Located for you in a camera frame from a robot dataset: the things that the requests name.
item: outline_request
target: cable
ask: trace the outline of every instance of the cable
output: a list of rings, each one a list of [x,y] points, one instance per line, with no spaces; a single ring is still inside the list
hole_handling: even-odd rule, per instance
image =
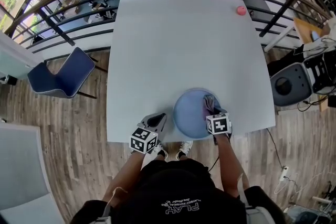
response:
[[[116,194],[116,190],[117,189],[121,189],[123,192],[125,193],[128,193],[128,191],[124,190],[122,187],[116,187],[112,193],[112,197],[111,199],[109,200],[109,202],[106,204],[105,208],[104,208],[104,212],[103,212],[103,215],[101,216],[102,218],[105,218],[109,215],[109,212],[111,210],[111,208],[109,207],[110,206],[110,202],[111,200],[113,199],[114,195]]]
[[[208,170],[208,172],[210,172],[216,165],[216,163],[218,162],[219,160],[219,156],[217,157],[217,160],[215,161],[215,163],[213,164],[213,166]]]
[[[300,55],[300,54],[303,54],[303,53],[308,52],[308,51],[314,51],[314,50],[324,49],[324,50],[321,51],[321,52],[318,52],[318,53],[316,53],[316,54],[314,54],[314,55],[309,55],[309,56],[307,56],[306,58],[304,58],[304,59],[307,59],[307,58],[310,58],[310,57],[312,57],[312,56],[316,56],[316,55],[319,55],[319,54],[324,53],[328,48],[329,48],[329,47],[317,47],[317,48],[313,48],[313,49],[310,49],[310,50],[304,50],[304,51],[302,51],[302,52],[298,52],[297,54],[294,52],[294,53],[293,53],[293,56]]]
[[[324,94],[323,94],[324,96],[323,96],[320,100],[318,100],[318,101],[314,101],[314,102],[312,102],[312,103],[310,103],[310,102],[308,102],[308,101],[303,101],[303,103],[309,105],[307,108],[305,108],[305,109],[303,109],[303,110],[301,110],[301,109],[299,108],[299,103],[298,103],[298,104],[297,104],[298,110],[299,110],[300,112],[304,112],[304,111],[307,111],[308,109],[310,109],[310,107],[311,107],[312,105],[320,105],[320,104],[322,104],[325,100],[327,100],[327,99],[332,95],[332,93],[334,92],[335,89],[336,89],[336,86],[334,85],[334,88],[333,88],[330,92],[324,93]]]
[[[229,134],[227,134],[227,137],[229,138],[229,142],[230,142],[230,139],[231,139],[232,132],[233,132],[233,127],[231,126],[231,132]],[[215,165],[218,162],[218,160],[219,160],[219,155],[218,155],[217,160],[215,161],[215,163],[208,170],[208,173],[215,167]]]
[[[287,186],[287,184],[289,183],[289,182],[293,182],[294,183],[294,192],[293,192],[293,194],[290,196],[290,200],[293,200],[293,198],[294,198],[294,196],[296,195],[296,194],[298,194],[298,193],[300,193],[301,191],[303,191],[305,188],[307,188],[312,182],[313,182],[313,180],[315,179],[315,178],[317,178],[317,177],[319,177],[320,175],[323,175],[323,174],[327,174],[327,175],[336,175],[335,173],[333,173],[333,172],[324,172],[324,171],[322,171],[321,173],[318,173],[318,174],[316,174],[316,175],[314,175],[310,180],[309,180],[309,182],[307,183],[307,184],[305,184],[303,187],[301,187],[301,188],[299,188],[299,186],[298,186],[298,184],[297,184],[297,180],[298,180],[298,177],[299,177],[299,174],[298,173],[295,173],[295,175],[296,175],[296,179],[295,180],[292,180],[292,179],[290,179],[290,176],[289,177],[287,177],[287,176],[285,176],[284,178],[287,180],[286,181],[286,183],[277,191],[277,188],[278,188],[278,186],[280,185],[280,183],[281,182],[279,182],[279,184],[276,186],[276,188],[275,188],[275,190],[274,190],[274,194],[278,194],[279,192],[281,192],[286,186]]]
[[[281,160],[280,160],[280,157],[279,157],[279,153],[278,153],[278,149],[277,149],[277,145],[276,145],[275,142],[274,142],[274,139],[273,139],[273,136],[272,136],[271,132],[268,130],[268,128],[266,128],[266,130],[268,131],[269,135],[271,136],[272,142],[273,142],[273,144],[274,144],[275,152],[277,153],[277,157],[278,157],[279,164],[280,164],[280,166],[281,166],[281,169],[283,169],[284,166],[283,166],[282,163],[281,163]]]

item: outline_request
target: person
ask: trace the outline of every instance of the person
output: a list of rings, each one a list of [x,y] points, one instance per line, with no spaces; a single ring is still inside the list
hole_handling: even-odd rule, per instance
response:
[[[93,2],[92,3],[92,11],[105,9],[108,7],[110,6],[106,2],[102,2],[102,3]],[[112,19],[114,14],[115,14],[114,11],[108,10],[108,11],[99,12],[97,16],[100,16],[103,20],[108,20],[108,19]]]
[[[132,153],[102,200],[87,201],[70,224],[94,223],[102,215],[110,216],[111,223],[204,223],[210,219],[246,223],[239,194],[253,208],[264,207],[276,224],[284,224],[280,208],[260,187],[250,187],[229,138],[215,135],[224,191],[215,187],[208,167],[188,158],[193,142],[182,142],[175,162],[165,161],[168,152],[159,144],[154,148],[156,158],[142,170],[145,155]]]

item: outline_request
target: sneaker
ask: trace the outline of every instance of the sneaker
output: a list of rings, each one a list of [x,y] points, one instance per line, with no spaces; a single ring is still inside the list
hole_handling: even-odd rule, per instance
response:
[[[185,155],[188,154],[189,150],[193,146],[193,141],[185,141],[181,143],[180,149],[176,153],[176,159],[179,161],[180,158],[178,157],[180,152],[183,152]]]
[[[156,147],[153,148],[153,152],[155,152],[156,154],[159,153],[160,151],[164,151],[164,159],[167,159],[168,158],[168,152],[166,150],[164,150],[161,143],[157,144]]]

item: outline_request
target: chair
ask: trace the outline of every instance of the chair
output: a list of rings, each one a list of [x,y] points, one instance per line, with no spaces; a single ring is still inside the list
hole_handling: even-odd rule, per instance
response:
[[[67,99],[79,94],[97,99],[97,97],[79,91],[94,68],[107,73],[107,70],[97,67],[94,62],[97,61],[77,47],[57,74],[52,74],[42,62],[29,72],[28,80],[33,91],[38,94]]]

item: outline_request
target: floor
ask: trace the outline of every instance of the floor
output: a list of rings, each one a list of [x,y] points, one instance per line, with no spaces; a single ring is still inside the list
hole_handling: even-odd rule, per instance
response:
[[[283,51],[272,49],[266,59],[277,59],[283,54]],[[95,52],[91,56],[99,60],[101,67],[108,67],[109,51]],[[63,61],[51,61],[49,68],[56,72]],[[72,100],[35,95],[25,80],[15,87],[0,85],[0,118],[41,128],[48,178],[66,222],[85,201],[102,198],[109,181],[130,154],[128,144],[107,143],[106,78],[106,73],[95,70],[81,89],[96,95],[97,100],[79,95]],[[299,188],[304,188],[296,195],[293,195],[293,183],[284,182],[278,186],[281,168],[266,130],[234,134],[232,146],[250,184],[260,185],[281,208],[288,206],[290,201],[313,206],[311,196],[320,196],[327,181],[335,180],[334,175],[328,174],[336,173],[334,130],[335,109],[276,117],[276,127],[270,131],[281,162],[289,166],[290,178],[297,181]],[[179,144],[166,147],[173,160]],[[212,166],[217,154],[217,147],[211,140],[197,141],[190,157]],[[211,174],[216,186],[221,188],[219,163]]]

